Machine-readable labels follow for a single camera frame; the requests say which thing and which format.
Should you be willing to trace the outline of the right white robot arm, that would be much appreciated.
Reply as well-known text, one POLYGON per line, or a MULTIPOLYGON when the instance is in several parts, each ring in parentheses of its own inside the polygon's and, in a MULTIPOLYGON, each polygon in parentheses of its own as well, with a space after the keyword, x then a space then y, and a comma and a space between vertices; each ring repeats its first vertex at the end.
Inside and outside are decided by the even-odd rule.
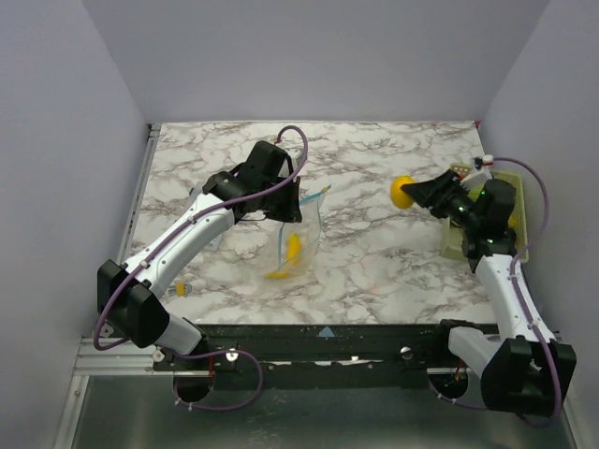
POLYGON ((557 341, 534 306, 521 269, 509 218, 517 189, 486 176, 477 198, 453 170, 416 182, 399 177, 390 198, 399 209, 413 205, 463 232, 462 253, 490 300, 500 339, 493 343, 472 325, 453 325, 431 342, 431 357, 449 367, 463 361, 480 381, 485 406, 496 412, 556 417, 572 379, 577 356, 557 341))

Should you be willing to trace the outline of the yellow toy banana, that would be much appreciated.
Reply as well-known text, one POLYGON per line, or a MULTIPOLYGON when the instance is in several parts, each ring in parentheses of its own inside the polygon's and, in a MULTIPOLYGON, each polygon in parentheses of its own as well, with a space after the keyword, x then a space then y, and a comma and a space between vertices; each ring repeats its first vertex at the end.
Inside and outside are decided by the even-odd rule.
POLYGON ((284 280, 294 276, 294 268, 300 263, 303 246, 297 233, 290 234, 278 244, 278 267, 265 275, 266 279, 284 280))

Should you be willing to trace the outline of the yellow toy lemon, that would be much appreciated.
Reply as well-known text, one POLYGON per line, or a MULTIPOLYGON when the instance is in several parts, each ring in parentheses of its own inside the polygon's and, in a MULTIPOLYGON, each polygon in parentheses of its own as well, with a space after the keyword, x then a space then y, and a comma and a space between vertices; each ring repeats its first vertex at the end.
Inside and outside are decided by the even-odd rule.
POLYGON ((410 176, 400 176, 391 183, 389 197, 392 204, 396 208, 400 210, 407 210, 413 206, 413 198, 406 194, 402 187, 413 184, 414 182, 415 180, 410 176))

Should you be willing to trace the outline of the clear zip top bag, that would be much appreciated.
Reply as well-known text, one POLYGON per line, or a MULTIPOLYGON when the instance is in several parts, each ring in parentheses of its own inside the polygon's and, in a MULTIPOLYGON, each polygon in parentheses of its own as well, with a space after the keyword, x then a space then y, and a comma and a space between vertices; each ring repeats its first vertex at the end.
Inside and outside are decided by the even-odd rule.
POLYGON ((307 273, 323 235, 321 208, 331 185, 299 201, 302 221, 281 224, 269 237, 259 254, 260 276, 267 280, 286 280, 307 273))

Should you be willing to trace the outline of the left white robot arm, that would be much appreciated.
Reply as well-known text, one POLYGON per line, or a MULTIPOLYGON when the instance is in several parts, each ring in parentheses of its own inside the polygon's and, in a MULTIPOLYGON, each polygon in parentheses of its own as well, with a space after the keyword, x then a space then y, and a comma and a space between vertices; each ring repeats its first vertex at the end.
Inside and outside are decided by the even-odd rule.
POLYGON ((157 240, 122 264, 107 260, 98 269, 100 321, 139 348, 166 347, 185 368, 200 368, 208 355, 201 331, 167 312, 160 299, 194 257, 245 215, 261 211, 274 221, 300 222, 293 166, 288 152, 260 140, 244 162, 210 176, 157 240))

